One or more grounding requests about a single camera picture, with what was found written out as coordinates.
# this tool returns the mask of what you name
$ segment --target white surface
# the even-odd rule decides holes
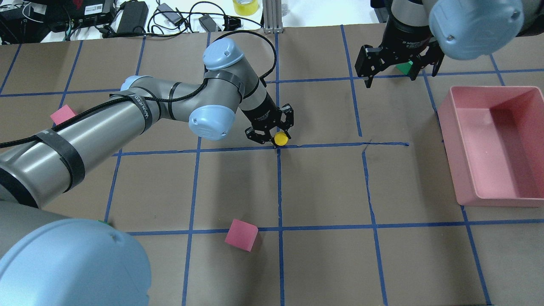
[[[259,9],[255,14],[251,16],[244,16],[256,22],[261,21],[262,15],[262,0],[257,0],[259,2]],[[21,1],[17,0],[5,0],[2,4],[9,3],[20,3]],[[145,0],[147,7],[149,8],[149,13],[146,21],[149,21],[149,18],[153,15],[157,7],[155,0]],[[166,0],[161,1],[161,3],[168,4],[171,8],[178,8],[180,11],[189,11],[191,6],[197,1],[194,0]],[[221,6],[227,15],[238,16],[234,11],[234,6],[232,0],[211,0],[211,2]],[[118,0],[117,8],[123,3],[122,0]],[[370,7],[369,0],[336,0],[336,1],[326,1],[326,0],[282,0],[282,3],[287,4],[288,13],[283,17],[283,26],[284,27],[317,27],[317,26],[336,26],[336,25],[351,25],[358,23],[377,23],[378,18],[374,13],[374,10]],[[42,5],[32,4],[33,8],[40,12],[43,10]],[[193,11],[202,12],[202,13],[220,13],[220,10],[207,3],[199,4],[195,7]],[[112,24],[114,29],[117,29],[119,21],[121,20],[122,12],[119,13],[115,22]],[[191,16],[191,25],[195,32],[204,32],[198,18],[201,15],[192,15]],[[223,16],[212,15],[215,22],[222,26],[224,23]],[[156,17],[156,21],[159,25],[164,25],[169,28],[173,28],[168,20],[166,20],[162,15]],[[258,25],[242,20],[242,29],[257,29]],[[165,34],[176,33],[177,31],[168,31],[163,30]],[[83,40],[83,39],[98,39],[101,38],[102,34],[98,32],[94,27],[83,28],[76,30],[75,34],[72,36],[72,40]],[[64,39],[64,33],[49,33],[42,42],[47,41],[62,41]]]

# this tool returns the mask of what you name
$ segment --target pink plastic container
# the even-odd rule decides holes
[[[544,205],[538,87],[452,87],[438,117],[460,205]]]

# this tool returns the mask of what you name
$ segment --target yellow object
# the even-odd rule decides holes
[[[274,142],[279,146],[286,145],[288,140],[289,138],[284,132],[278,132],[274,135]]]
[[[257,0],[232,0],[236,14],[249,16],[255,14],[259,8]]]

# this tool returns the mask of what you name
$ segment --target light blue cap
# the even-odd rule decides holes
[[[208,70],[219,70],[234,65],[244,58],[244,52],[240,50],[234,40],[222,38],[209,45],[202,60]]]
[[[429,27],[444,54],[475,59],[512,40],[523,26],[521,0],[439,0],[429,14]]]
[[[150,76],[129,76],[125,79],[125,82],[123,85],[121,85],[121,91],[129,89],[136,80],[143,78],[143,77],[150,77]]]
[[[46,224],[0,259],[0,305],[145,306],[150,286],[140,243],[98,221]]]
[[[189,128],[193,133],[208,140],[225,138],[234,123],[233,110],[223,105],[205,105],[189,116]]]

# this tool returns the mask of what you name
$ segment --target white label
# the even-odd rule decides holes
[[[103,6],[103,4],[89,5],[88,7],[85,7],[85,15],[101,13]]]

